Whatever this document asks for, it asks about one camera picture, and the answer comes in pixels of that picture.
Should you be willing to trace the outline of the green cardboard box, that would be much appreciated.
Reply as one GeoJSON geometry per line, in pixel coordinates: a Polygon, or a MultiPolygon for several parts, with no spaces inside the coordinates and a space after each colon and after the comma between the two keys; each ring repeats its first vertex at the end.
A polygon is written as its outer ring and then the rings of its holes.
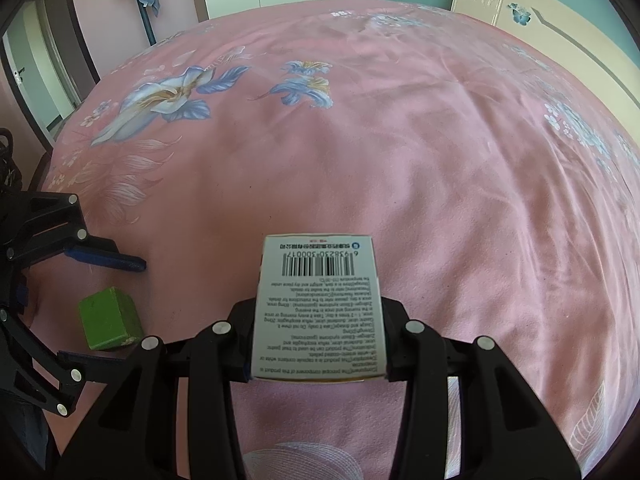
{"type": "Polygon", "coordinates": [[[126,347],[144,337],[134,300],[119,288],[110,287],[84,298],[78,311],[90,350],[126,347]]]}

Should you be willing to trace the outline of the white medicine box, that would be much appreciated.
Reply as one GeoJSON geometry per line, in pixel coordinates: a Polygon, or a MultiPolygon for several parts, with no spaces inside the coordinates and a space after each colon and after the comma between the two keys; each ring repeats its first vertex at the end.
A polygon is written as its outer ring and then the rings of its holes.
{"type": "Polygon", "coordinates": [[[269,235],[255,304],[254,379],[360,382],[386,375],[372,238],[269,235]]]}

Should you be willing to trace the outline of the room door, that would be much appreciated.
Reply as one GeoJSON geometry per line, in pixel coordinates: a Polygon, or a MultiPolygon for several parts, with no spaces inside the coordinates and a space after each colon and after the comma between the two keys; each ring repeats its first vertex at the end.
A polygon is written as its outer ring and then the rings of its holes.
{"type": "Polygon", "coordinates": [[[17,91],[48,145],[94,87],[67,0],[26,0],[2,37],[17,91]]]}

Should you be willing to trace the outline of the pink floral bed sheet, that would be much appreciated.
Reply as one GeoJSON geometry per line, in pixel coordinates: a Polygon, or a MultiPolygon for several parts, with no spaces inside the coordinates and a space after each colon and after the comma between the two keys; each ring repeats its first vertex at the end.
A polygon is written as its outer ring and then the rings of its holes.
{"type": "Polygon", "coordinates": [[[32,269],[32,330],[86,352],[115,286],[144,330],[195,336],[256,292],[270,234],[372,238],[382,293],[495,338],[583,472],[639,399],[639,148],[578,80],[499,29],[373,0],[274,6],[107,70],[46,189],[142,257],[32,269]]]}

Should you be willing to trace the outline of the cream wooden headboard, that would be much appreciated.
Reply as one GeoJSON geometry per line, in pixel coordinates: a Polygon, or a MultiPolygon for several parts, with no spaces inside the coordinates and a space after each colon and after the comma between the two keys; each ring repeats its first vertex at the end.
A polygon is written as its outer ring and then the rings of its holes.
{"type": "Polygon", "coordinates": [[[639,104],[639,67],[559,0],[452,0],[451,10],[498,27],[570,70],[602,100],[618,89],[639,104]]]}

